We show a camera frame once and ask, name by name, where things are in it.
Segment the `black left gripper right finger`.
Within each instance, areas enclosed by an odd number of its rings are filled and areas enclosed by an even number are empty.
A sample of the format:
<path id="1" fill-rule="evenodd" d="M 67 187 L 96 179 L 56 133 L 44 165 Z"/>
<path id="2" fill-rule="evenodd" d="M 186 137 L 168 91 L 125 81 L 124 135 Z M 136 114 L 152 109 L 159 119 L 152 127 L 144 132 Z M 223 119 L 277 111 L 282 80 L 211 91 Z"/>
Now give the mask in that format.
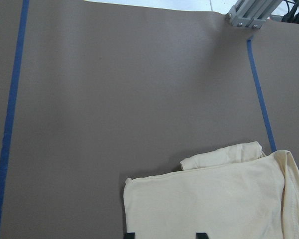
<path id="1" fill-rule="evenodd" d="M 207 233 L 196 233 L 196 239 L 208 239 Z"/>

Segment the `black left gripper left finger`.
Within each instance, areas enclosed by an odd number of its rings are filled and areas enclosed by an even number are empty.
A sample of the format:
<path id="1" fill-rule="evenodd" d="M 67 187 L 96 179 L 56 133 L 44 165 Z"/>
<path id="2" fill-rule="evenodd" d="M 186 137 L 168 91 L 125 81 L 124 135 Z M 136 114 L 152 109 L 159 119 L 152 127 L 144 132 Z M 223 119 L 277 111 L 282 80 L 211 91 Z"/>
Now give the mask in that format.
<path id="1" fill-rule="evenodd" d="M 135 239 L 135 233 L 125 233 L 124 239 Z"/>

